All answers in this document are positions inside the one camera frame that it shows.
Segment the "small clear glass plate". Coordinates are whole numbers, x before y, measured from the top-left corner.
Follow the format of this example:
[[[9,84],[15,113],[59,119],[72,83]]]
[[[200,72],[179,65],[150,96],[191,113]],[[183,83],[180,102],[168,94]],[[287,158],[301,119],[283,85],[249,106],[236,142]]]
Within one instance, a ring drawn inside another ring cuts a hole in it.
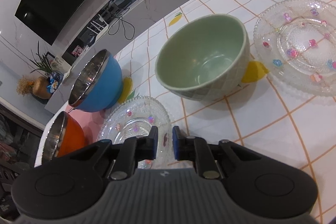
[[[171,121],[165,107],[152,97],[137,96],[114,109],[104,120],[97,140],[109,139],[113,144],[121,144],[127,138],[149,135],[152,126],[158,128],[156,158],[141,161],[138,167],[163,169],[173,156]]]

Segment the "blue steel bowl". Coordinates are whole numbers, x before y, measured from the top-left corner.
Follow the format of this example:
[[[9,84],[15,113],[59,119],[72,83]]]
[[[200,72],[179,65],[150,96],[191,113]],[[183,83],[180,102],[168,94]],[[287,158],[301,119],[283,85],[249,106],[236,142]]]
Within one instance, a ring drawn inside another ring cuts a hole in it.
[[[112,107],[123,90],[122,70],[112,54],[103,49],[85,65],[72,85],[68,105],[94,113]]]

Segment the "large clear glass plate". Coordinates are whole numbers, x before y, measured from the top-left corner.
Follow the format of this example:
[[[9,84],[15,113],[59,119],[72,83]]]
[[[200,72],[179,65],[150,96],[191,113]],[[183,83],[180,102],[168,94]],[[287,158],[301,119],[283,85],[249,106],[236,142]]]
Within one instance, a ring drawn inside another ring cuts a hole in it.
[[[335,6],[286,0],[265,10],[253,30],[271,76],[315,96],[335,96]]]

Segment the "orange steel bowl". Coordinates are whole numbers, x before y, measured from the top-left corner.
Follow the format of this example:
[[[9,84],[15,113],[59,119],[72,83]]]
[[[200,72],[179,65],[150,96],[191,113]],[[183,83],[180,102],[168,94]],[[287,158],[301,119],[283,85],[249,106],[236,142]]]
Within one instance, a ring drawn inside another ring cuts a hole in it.
[[[61,111],[52,123],[42,149],[42,164],[62,157],[88,145],[79,123],[67,112]]]

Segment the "green ceramic bowl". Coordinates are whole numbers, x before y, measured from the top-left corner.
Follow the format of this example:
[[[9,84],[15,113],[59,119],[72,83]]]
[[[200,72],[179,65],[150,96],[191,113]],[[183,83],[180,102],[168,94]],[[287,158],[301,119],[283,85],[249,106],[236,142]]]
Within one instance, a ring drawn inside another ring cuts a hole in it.
[[[226,14],[186,24],[162,46],[155,62],[157,81],[177,96],[216,101],[238,87],[250,59],[244,24]]]

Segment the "gold vase with dried flowers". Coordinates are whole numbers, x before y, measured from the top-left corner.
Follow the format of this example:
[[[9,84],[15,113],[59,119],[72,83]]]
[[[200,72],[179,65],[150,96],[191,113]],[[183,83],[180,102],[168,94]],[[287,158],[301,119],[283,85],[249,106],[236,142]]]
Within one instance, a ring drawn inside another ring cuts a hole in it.
[[[32,78],[22,76],[17,83],[17,93],[21,96],[32,94],[40,99],[48,100],[52,94],[48,90],[49,80],[43,76]]]

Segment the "white wifi router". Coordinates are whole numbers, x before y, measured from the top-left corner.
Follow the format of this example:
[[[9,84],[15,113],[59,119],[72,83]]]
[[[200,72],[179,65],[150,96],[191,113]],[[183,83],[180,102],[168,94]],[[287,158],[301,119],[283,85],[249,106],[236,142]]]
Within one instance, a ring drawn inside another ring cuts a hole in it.
[[[101,38],[101,36],[108,31],[108,28],[108,22],[100,14],[98,14],[97,18],[91,20],[87,25],[87,29],[93,32],[96,40]]]

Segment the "green spiky potted plant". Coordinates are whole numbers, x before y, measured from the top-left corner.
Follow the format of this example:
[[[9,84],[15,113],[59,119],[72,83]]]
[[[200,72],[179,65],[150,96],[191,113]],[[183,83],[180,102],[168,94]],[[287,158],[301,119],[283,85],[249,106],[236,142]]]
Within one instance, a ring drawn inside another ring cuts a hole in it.
[[[37,44],[37,53],[33,53],[33,51],[31,51],[32,54],[32,59],[30,59],[30,61],[34,64],[35,69],[32,72],[35,71],[40,71],[40,72],[44,72],[47,73],[48,75],[51,75],[53,73],[53,69],[51,68],[50,62],[47,58],[47,54],[40,54],[39,52],[39,42]]]

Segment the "small glass plate on large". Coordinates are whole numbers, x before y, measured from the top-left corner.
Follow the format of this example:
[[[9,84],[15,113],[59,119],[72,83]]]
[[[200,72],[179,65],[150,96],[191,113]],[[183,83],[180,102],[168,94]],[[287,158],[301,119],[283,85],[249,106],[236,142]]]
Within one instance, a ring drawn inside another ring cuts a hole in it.
[[[298,20],[285,24],[277,36],[285,65],[314,82],[335,76],[335,26],[326,20]]]

